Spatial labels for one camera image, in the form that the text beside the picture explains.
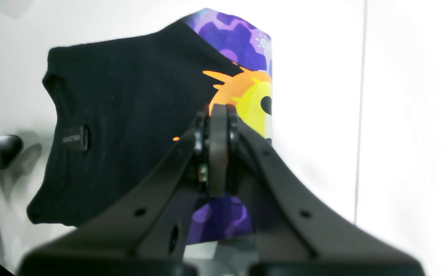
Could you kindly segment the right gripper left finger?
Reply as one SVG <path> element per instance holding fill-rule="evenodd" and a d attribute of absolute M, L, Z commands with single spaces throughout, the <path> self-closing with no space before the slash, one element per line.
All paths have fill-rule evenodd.
<path fill-rule="evenodd" d="M 205 187 L 198 177 L 207 113 L 153 171 L 113 206 L 26 255 L 19 276 L 197 276 L 183 262 L 191 217 Z"/>

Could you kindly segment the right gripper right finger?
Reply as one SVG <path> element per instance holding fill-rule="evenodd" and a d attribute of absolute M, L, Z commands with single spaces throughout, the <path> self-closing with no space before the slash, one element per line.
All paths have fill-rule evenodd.
<path fill-rule="evenodd" d="M 249 276 L 423 276 L 413 257 L 326 206 L 269 143 L 228 112 L 230 190 L 256 228 L 258 262 Z"/>

